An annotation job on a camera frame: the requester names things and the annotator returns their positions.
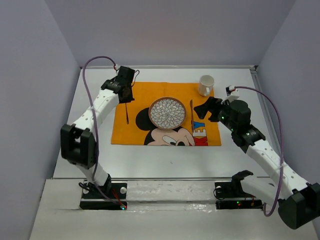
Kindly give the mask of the patterned ceramic plate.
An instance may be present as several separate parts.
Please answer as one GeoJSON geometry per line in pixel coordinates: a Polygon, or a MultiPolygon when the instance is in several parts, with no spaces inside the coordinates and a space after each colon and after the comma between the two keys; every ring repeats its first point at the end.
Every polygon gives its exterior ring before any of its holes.
{"type": "Polygon", "coordinates": [[[174,97],[161,97],[148,109],[150,121],[159,129],[173,130],[186,120],[187,111],[183,103],[174,97]]]}

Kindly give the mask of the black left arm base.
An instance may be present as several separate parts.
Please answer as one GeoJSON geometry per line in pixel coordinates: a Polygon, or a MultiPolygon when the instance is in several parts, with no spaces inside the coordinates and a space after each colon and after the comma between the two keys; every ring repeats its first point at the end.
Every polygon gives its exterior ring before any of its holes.
{"type": "Polygon", "coordinates": [[[99,191],[87,180],[79,182],[78,186],[81,188],[79,208],[82,210],[127,210],[128,183],[125,181],[113,181],[110,190],[104,193],[106,197],[101,194],[103,187],[99,191]]]}

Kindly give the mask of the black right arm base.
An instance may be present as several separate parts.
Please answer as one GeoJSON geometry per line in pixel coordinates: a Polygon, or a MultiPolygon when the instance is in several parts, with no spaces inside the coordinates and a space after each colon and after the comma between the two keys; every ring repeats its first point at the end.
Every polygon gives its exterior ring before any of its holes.
{"type": "Polygon", "coordinates": [[[213,195],[216,199],[217,210],[263,209],[263,203],[255,196],[246,193],[242,188],[242,181],[253,176],[248,170],[240,171],[231,177],[230,181],[214,183],[213,195]]]}

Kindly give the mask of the copper knife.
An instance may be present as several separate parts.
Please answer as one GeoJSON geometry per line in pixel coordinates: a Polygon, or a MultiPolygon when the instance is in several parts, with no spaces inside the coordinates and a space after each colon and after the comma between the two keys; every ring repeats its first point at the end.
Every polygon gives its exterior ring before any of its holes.
{"type": "Polygon", "coordinates": [[[189,102],[189,106],[190,106],[190,116],[191,116],[191,133],[193,135],[194,133],[194,113],[193,113],[193,100],[191,99],[189,102]]]}

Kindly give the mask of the copper fork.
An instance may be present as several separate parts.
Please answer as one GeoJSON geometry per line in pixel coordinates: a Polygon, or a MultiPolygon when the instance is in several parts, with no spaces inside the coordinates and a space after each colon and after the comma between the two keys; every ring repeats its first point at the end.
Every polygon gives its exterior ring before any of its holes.
{"type": "Polygon", "coordinates": [[[125,114],[126,114],[126,124],[129,125],[130,120],[129,120],[129,113],[128,113],[128,105],[125,103],[125,114]]]}

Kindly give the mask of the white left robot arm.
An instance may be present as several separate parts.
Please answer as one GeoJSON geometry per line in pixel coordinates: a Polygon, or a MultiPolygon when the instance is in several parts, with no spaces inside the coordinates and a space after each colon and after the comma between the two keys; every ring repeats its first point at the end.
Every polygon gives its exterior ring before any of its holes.
{"type": "Polygon", "coordinates": [[[110,174],[99,163],[98,130],[117,105],[134,100],[135,74],[134,69],[120,66],[116,76],[102,84],[95,99],[88,96],[87,110],[72,124],[64,124],[60,129],[61,157],[80,169],[101,198],[110,194],[112,184],[110,174]]]}

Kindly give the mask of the white ceramic mug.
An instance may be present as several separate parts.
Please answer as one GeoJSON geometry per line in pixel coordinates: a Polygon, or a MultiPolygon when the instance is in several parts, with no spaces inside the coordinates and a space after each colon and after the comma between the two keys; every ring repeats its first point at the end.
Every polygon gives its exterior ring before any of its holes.
{"type": "Polygon", "coordinates": [[[211,75],[202,75],[199,78],[198,93],[202,97],[208,97],[213,91],[215,80],[211,75]]]}

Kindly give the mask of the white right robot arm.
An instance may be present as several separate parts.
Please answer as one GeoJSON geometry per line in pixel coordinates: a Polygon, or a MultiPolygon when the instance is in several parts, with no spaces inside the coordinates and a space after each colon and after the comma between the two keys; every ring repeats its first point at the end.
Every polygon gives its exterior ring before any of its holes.
{"type": "Polygon", "coordinates": [[[220,198],[252,195],[266,205],[276,206],[282,221],[293,230],[320,216],[319,183],[309,183],[281,160],[266,137],[251,124],[251,110],[245,101],[209,97],[193,109],[201,120],[210,113],[210,122],[227,127],[235,145],[271,179],[265,182],[249,170],[240,171],[218,191],[220,198]]]}

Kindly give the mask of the orange cartoon cloth placemat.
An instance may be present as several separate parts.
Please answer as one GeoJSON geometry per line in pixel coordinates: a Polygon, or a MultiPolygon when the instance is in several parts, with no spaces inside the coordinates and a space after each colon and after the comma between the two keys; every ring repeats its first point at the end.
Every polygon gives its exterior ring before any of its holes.
{"type": "Polygon", "coordinates": [[[207,99],[198,93],[196,83],[136,82],[133,86],[134,101],[127,104],[129,124],[126,122],[126,109],[119,104],[115,118],[111,143],[113,145],[145,146],[221,146],[218,124],[207,119],[199,119],[193,110],[194,132],[192,135],[190,100],[193,107],[207,99]],[[186,109],[184,123],[172,130],[162,130],[152,124],[149,107],[157,99],[172,97],[180,100],[186,109]]]}

